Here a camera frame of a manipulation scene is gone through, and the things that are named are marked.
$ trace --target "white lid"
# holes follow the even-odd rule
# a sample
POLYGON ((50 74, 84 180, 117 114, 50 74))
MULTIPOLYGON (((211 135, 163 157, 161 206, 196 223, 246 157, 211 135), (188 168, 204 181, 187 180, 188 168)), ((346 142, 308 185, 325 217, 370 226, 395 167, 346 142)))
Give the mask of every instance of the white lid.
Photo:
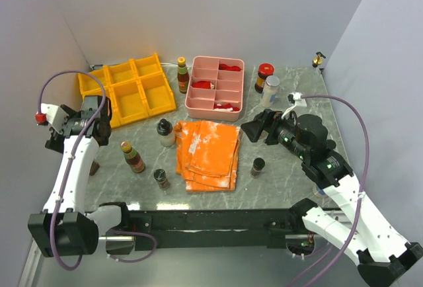
POLYGON ((266 78, 266 83, 269 87, 278 87, 280 85, 280 80, 275 75, 269 75, 266 78))

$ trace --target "red cap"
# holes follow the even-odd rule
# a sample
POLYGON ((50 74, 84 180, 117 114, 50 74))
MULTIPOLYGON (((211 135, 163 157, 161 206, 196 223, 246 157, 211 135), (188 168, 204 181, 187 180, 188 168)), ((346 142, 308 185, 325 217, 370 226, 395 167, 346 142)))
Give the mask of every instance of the red cap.
POLYGON ((47 115, 45 115, 44 113, 37 113, 35 114, 35 120, 39 124, 45 123, 47 122, 47 115))
POLYGON ((272 75, 274 71, 275 68, 269 63, 260 64, 260 66, 258 67, 258 72, 263 75, 272 75))

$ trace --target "black bottle cap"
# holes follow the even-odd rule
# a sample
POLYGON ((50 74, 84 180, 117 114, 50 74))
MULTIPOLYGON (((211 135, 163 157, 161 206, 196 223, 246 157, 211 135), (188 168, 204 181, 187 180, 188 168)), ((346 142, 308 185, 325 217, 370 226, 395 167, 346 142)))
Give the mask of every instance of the black bottle cap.
POLYGON ((266 162, 263 160, 263 158, 256 158, 254 159, 253 165, 257 170, 262 170, 266 165, 266 162))
POLYGON ((172 124, 164 118, 157 124, 157 133, 162 136, 167 136, 172 132, 172 124))
POLYGON ((156 171, 154 171, 154 179, 156 179, 157 181, 162 181, 166 179, 166 171, 164 171, 163 169, 157 169, 156 171))

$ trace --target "yellow bottle cap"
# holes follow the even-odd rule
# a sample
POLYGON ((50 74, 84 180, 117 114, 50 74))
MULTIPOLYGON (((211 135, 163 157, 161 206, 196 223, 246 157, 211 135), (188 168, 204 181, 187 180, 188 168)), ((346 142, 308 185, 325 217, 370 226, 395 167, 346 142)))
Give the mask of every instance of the yellow bottle cap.
POLYGON ((131 143, 128 140, 120 144, 120 149, 123 151, 129 151, 131 150, 131 148, 132 148, 131 143))
POLYGON ((178 64, 185 64, 185 63, 186 63, 185 57, 178 58, 178 64))

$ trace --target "table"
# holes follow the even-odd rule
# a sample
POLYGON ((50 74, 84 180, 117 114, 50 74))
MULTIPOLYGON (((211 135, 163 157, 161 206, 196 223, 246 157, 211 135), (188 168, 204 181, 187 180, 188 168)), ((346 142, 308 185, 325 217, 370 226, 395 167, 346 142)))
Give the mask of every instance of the table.
MULTIPOLYGON (((251 143, 243 135, 239 150, 239 166, 235 191, 189 193, 185 182, 174 171, 176 145, 163 147, 159 142, 156 124, 162 118, 172 123, 179 120, 197 120, 188 117, 184 101, 179 93, 177 66, 163 67, 174 97, 177 109, 173 112, 148 118, 113 130, 109 145, 101 147, 97 156, 100 169, 89 177, 85 197, 85 209, 93 211, 103 202, 124 201, 130 210, 226 210, 226 209, 265 209, 290 208, 303 198, 310 198, 326 208, 335 208, 329 198, 317 198, 313 194, 313 183, 301 170, 301 161, 281 145, 267 146, 263 140, 251 143), (132 173, 124 161, 120 143, 131 141, 145 161, 146 169, 140 174, 132 173), (258 179, 250 177, 252 161, 261 157, 266 166, 258 179), (171 186, 161 190, 153 178, 153 171, 162 168, 166 171, 171 186)), ((305 94, 327 94, 325 82, 318 69, 311 67, 277 67, 277 75, 283 88, 272 107, 285 110, 289 105, 288 93, 299 91, 305 94)), ((241 125, 254 118, 264 108, 260 106, 260 94, 254 90, 257 66, 245 68, 244 107, 233 125, 241 125)), ((329 131, 328 137, 337 144, 337 152, 346 158, 344 144, 338 124, 328 99, 307 101, 309 107, 298 109, 298 115, 309 112, 323 119, 329 131)))

